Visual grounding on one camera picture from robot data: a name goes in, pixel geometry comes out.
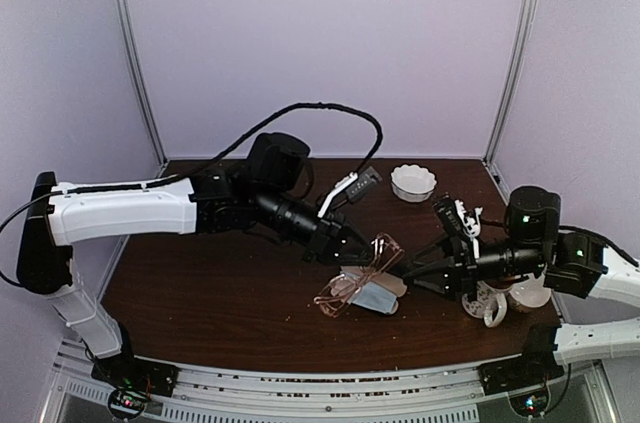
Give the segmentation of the light blue cloth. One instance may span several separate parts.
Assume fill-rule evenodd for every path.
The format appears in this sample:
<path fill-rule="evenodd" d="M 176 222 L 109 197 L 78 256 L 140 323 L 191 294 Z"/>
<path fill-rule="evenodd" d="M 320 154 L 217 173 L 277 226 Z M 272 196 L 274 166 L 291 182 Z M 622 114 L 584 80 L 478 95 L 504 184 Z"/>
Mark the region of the light blue cloth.
<path fill-rule="evenodd" d="M 372 282 L 360 288 L 349 303 L 383 315 L 392 315 L 398 309 L 397 295 Z"/>

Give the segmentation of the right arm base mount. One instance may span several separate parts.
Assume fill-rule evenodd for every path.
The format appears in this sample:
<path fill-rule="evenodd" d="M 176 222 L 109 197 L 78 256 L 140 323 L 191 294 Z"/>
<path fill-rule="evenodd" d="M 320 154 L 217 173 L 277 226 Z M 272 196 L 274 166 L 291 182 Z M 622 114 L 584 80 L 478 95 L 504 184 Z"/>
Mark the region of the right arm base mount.
<path fill-rule="evenodd" d="M 572 365 L 562 366 L 553 356 L 559 328 L 536 324 L 518 356 L 481 364 L 478 376 L 484 394 L 506 392 L 512 411 L 528 421 L 553 412 L 566 396 L 572 377 Z"/>

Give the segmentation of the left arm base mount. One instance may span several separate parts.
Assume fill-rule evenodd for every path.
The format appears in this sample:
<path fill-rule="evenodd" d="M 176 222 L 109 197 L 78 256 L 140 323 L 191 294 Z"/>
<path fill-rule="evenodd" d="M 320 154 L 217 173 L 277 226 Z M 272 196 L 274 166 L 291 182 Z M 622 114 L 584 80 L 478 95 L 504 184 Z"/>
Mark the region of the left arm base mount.
<path fill-rule="evenodd" d="M 136 357 L 128 337 L 123 338 L 121 352 L 115 356 L 98 358 L 88 345 L 85 355 L 93 364 L 91 377 L 113 388 L 106 406 L 116 420 L 128 422 L 141 416 L 153 396 L 173 395 L 178 367 Z"/>

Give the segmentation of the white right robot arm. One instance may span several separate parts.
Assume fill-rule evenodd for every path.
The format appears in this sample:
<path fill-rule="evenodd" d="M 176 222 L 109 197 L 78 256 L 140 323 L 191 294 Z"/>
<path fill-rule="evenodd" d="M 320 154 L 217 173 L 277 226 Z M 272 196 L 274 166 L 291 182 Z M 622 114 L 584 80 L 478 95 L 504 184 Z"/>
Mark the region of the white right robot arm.
<path fill-rule="evenodd" d="M 639 262 L 610 239 L 560 222 L 561 198 L 538 186 L 513 190 L 498 227 L 501 241 L 480 232 L 487 220 L 479 208 L 444 194 L 432 203 L 444 234 L 409 260 L 402 278 L 448 299 L 474 298 L 481 281 L 533 275 L 557 293 L 582 299 L 639 304 Z M 527 335 L 523 355 L 513 362 L 519 383 L 535 383 L 551 363 L 631 356 L 639 351 L 636 318 L 593 325 L 537 325 Z"/>

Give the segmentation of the black woven glasses case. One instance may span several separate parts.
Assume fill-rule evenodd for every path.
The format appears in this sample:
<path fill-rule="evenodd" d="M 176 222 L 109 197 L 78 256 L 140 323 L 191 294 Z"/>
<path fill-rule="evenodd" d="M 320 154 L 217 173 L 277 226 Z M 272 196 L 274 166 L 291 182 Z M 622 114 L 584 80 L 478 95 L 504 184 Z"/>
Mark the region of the black woven glasses case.
<path fill-rule="evenodd" d="M 337 281 L 331 284 L 332 288 L 330 290 L 330 295 L 338 296 L 347 294 L 354 287 L 354 283 L 359 280 L 362 275 L 363 270 L 360 267 L 342 266 L 341 273 L 338 276 Z M 395 293 L 397 295 L 397 302 L 398 299 L 404 296 L 407 292 L 407 286 L 405 283 L 400 278 L 389 273 L 382 273 L 374 276 L 369 282 L 376 283 Z"/>

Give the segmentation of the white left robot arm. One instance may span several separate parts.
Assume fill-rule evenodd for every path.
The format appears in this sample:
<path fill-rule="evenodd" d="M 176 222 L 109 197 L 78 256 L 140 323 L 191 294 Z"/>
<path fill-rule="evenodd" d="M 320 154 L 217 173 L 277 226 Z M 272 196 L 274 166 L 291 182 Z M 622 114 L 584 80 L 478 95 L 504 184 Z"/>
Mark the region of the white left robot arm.
<path fill-rule="evenodd" d="M 373 246 L 332 200 L 355 184 L 351 173 L 315 207 L 291 196 L 310 153 L 300 139 L 261 133 L 246 159 L 228 169 L 165 180 L 76 185 L 54 173 L 36 180 L 23 226 L 16 277 L 27 291 L 46 296 L 67 327 L 105 359 L 123 387 L 137 385 L 144 367 L 125 346 L 125 330 L 85 290 L 74 270 L 73 244 L 102 237 L 172 233 L 213 234 L 261 224 L 300 244 L 306 261 L 367 264 Z"/>

